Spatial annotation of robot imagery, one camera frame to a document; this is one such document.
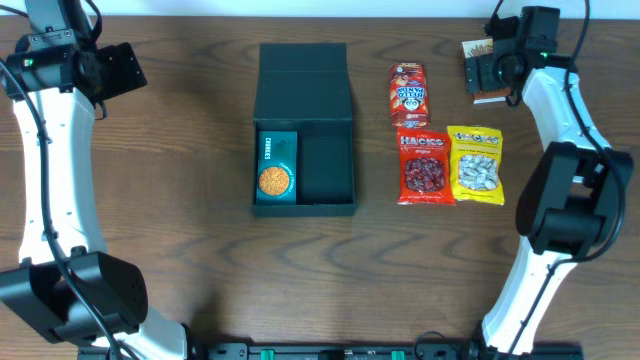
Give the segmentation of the brown Pocky box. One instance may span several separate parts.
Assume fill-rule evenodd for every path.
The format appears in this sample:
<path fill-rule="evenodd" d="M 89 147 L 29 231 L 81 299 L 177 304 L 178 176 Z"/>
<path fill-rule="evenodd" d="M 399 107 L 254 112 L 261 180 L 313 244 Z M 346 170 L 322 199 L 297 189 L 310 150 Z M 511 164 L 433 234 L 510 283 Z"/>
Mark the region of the brown Pocky box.
<path fill-rule="evenodd" d="M 498 77 L 493 40 L 480 39 L 461 43 L 466 91 L 474 105 L 504 102 L 511 94 Z"/>

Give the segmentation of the black gift box with lid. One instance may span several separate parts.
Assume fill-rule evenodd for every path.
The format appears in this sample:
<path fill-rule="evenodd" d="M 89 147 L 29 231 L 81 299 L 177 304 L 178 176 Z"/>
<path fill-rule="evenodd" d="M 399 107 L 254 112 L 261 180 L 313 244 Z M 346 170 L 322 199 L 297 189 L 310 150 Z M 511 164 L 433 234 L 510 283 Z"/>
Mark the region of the black gift box with lid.
<path fill-rule="evenodd" d="M 255 216 L 355 213 L 353 104 L 344 43 L 261 44 L 253 123 Z M 297 133 L 295 204 L 256 203 L 260 131 Z"/>

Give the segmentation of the teal cookies box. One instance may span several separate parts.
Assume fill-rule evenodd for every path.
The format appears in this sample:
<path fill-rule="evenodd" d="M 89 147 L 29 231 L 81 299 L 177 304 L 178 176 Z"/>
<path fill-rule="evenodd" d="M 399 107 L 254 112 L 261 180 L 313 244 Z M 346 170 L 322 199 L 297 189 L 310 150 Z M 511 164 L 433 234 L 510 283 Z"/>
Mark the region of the teal cookies box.
<path fill-rule="evenodd" d="M 297 198 L 297 133 L 260 131 L 256 203 L 295 204 Z"/>

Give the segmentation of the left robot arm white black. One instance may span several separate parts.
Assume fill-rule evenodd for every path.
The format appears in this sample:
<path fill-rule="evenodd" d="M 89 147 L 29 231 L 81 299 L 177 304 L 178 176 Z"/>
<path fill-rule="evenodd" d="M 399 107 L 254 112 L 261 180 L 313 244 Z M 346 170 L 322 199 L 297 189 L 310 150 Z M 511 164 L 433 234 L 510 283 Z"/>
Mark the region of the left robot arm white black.
<path fill-rule="evenodd" d="M 109 254 L 96 211 L 96 107 L 143 87 L 128 43 L 39 45 L 1 64 L 22 136 L 26 210 L 2 302 L 43 339 L 105 359 L 190 359 L 187 330 L 152 308 L 140 269 Z"/>

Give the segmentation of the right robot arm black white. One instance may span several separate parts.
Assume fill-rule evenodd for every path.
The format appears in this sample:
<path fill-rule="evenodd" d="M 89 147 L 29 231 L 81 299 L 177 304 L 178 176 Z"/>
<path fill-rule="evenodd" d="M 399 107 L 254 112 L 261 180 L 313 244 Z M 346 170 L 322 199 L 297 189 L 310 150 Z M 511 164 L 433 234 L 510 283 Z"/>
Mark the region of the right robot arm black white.
<path fill-rule="evenodd" d="M 598 132 L 579 89 L 579 53 L 558 53 L 560 11 L 525 6 L 492 14 L 484 27 L 493 52 L 465 63 L 468 90 L 509 89 L 506 103 L 525 104 L 544 154 L 516 207 L 515 262 L 493 308 L 461 359 L 581 359 L 572 343 L 537 343 L 538 325 L 563 279 L 615 243 L 634 170 L 631 155 Z"/>

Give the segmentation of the red Hello Panda box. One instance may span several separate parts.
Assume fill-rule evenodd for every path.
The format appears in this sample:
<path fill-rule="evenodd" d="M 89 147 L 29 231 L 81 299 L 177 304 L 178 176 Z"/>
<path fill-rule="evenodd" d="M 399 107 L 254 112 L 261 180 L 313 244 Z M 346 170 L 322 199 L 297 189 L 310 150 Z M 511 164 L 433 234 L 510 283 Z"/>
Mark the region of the red Hello Panda box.
<path fill-rule="evenodd" d="M 389 105 L 395 127 L 426 128 L 431 124 L 424 66 L 404 62 L 389 68 Z"/>

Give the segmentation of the yellow Hacks candy bag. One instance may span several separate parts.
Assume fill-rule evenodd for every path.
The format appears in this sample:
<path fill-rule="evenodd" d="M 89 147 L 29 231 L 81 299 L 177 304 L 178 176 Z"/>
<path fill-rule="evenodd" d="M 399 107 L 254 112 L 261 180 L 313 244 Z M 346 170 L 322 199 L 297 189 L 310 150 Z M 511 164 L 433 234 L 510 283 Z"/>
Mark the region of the yellow Hacks candy bag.
<path fill-rule="evenodd" d="M 451 140 L 450 185 L 456 201 L 505 203 L 499 178 L 503 136 L 497 129 L 448 126 Z"/>

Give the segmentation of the red Hacks candy bag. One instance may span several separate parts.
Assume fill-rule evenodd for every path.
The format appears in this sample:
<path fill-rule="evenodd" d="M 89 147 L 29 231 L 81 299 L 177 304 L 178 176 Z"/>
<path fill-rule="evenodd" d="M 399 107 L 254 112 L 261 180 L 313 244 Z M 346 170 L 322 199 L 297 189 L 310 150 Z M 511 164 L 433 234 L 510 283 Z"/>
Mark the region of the red Hacks candy bag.
<path fill-rule="evenodd" d="M 424 129 L 398 128 L 396 139 L 400 159 L 398 203 L 454 205 L 449 178 L 449 136 Z"/>

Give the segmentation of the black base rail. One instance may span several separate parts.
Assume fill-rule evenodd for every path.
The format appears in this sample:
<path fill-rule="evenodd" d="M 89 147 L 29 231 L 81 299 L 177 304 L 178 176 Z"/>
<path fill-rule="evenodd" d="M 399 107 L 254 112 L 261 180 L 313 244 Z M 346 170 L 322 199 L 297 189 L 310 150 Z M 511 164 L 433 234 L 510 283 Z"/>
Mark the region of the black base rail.
<path fill-rule="evenodd" d="M 585 359 L 580 346 L 538 344 L 533 353 L 520 356 L 491 353 L 479 355 L 461 344 L 444 341 L 427 342 L 416 347 L 417 356 L 411 346 L 280 346 L 247 345 L 245 343 L 220 343 L 207 350 L 188 351 L 187 359 L 210 360 L 462 360 L 462 359 L 533 359 L 533 360 L 582 360 Z M 78 360 L 107 359 L 106 350 L 84 347 L 77 353 Z"/>

